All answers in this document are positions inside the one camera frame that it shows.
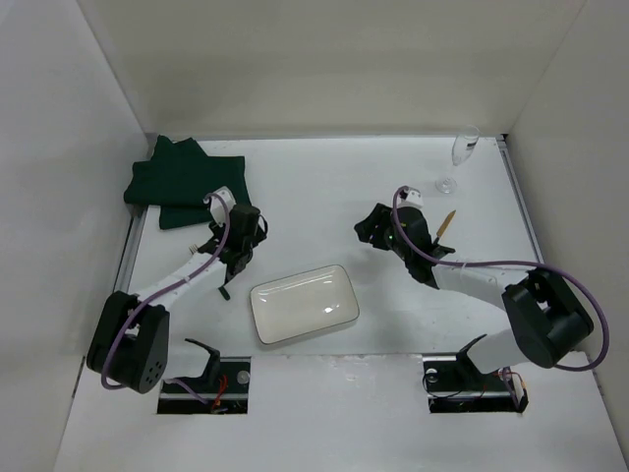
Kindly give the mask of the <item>gold knife black handle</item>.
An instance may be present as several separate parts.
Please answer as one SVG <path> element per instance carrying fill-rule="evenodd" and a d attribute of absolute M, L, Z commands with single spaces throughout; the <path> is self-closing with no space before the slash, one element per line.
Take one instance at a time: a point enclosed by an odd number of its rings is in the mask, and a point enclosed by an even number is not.
<path fill-rule="evenodd" d="M 456 214 L 456 210 L 452 210 L 445 216 L 445 218 L 443 219 L 442 223 L 440 224 L 440 226 L 438 227 L 436 231 L 435 238 L 433 240 L 434 244 L 437 244 L 440 241 L 443 234 L 445 233 L 448 226 L 450 225 L 452 219 L 454 218 L 455 214 Z"/>

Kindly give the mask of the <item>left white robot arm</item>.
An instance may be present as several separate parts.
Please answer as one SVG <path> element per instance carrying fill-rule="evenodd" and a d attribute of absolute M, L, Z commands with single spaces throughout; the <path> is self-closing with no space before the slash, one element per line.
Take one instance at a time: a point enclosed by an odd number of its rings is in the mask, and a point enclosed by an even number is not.
<path fill-rule="evenodd" d="M 225 286 L 252 260 L 268 224 L 255 206 L 236 204 L 212 212 L 212 236 L 189 260 L 160 281 L 106 300 L 87 353 L 87 367 L 110 390 L 152 390 L 167 371 L 170 310 L 193 289 Z"/>

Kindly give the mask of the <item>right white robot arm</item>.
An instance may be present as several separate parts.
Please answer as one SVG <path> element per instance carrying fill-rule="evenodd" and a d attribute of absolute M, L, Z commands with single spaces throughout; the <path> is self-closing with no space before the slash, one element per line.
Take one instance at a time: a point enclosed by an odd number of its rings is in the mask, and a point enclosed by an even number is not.
<path fill-rule="evenodd" d="M 505 313 L 507 329 L 482 334 L 457 352 L 457 367 L 467 376 L 525 362 L 555 368 L 594 330 L 561 275 L 540 265 L 478 265 L 461 259 L 430 236 L 415 206 L 378 204 L 354 230 L 361 242 L 395 253 L 419 283 L 467 295 Z"/>

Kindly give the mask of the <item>gold fork dark handle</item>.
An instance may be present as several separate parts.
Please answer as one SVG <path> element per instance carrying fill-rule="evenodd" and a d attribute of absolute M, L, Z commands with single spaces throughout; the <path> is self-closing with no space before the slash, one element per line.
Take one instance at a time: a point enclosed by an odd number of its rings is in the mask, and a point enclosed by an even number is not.
<path fill-rule="evenodd" d="M 231 300 L 231 295 L 229 294 L 229 292 L 227 291 L 226 285 L 223 284 L 218 288 L 221 296 L 223 297 L 223 299 L 225 301 L 230 301 Z"/>

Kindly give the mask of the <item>white rectangular plate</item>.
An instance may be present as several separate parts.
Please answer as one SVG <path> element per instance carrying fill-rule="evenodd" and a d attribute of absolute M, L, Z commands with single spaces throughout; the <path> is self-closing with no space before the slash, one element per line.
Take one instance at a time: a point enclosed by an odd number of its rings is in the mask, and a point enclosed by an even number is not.
<path fill-rule="evenodd" d="M 356 321 L 360 307 L 341 265 L 265 282 L 250 292 L 259 341 L 273 345 Z"/>

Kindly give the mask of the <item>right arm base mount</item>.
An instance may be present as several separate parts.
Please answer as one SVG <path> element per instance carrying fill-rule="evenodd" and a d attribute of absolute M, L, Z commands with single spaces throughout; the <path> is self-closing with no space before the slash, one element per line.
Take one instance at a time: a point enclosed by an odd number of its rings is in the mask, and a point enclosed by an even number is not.
<path fill-rule="evenodd" d="M 422 386 L 432 414 L 515 413 L 529 406 L 522 376 L 510 368 L 479 373 L 455 355 L 425 356 Z"/>

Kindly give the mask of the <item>clear champagne flute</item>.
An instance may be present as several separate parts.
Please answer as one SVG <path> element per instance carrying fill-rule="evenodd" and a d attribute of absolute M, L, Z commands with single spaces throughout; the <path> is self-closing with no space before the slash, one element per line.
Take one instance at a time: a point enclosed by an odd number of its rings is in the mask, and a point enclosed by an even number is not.
<path fill-rule="evenodd" d="M 456 191 L 457 182 L 454 173 L 472 156 L 480 135 L 480 130 L 473 125 L 466 126 L 458 133 L 451 148 L 451 163 L 448 170 L 435 182 L 435 188 L 440 193 L 448 195 Z"/>

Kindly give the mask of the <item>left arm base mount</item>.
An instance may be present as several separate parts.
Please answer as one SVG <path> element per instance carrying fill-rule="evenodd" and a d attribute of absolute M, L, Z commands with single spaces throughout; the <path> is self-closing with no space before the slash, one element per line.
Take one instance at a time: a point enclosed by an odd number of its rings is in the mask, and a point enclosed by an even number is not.
<path fill-rule="evenodd" d="M 249 410 L 252 359 L 223 356 L 187 338 L 170 355 L 159 387 L 158 415 L 245 415 Z"/>

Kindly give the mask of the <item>dark green cloth placemat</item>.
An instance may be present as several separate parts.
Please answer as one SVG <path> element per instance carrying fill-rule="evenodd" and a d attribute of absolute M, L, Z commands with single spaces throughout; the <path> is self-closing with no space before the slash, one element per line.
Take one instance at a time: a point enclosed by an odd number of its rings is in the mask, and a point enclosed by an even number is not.
<path fill-rule="evenodd" d="M 210 221 L 206 194 L 227 187 L 238 204 L 251 202 L 243 156 L 211 156 L 191 138 L 174 143 L 158 136 L 149 160 L 133 164 L 124 202 L 160 207 L 159 228 L 178 229 Z"/>

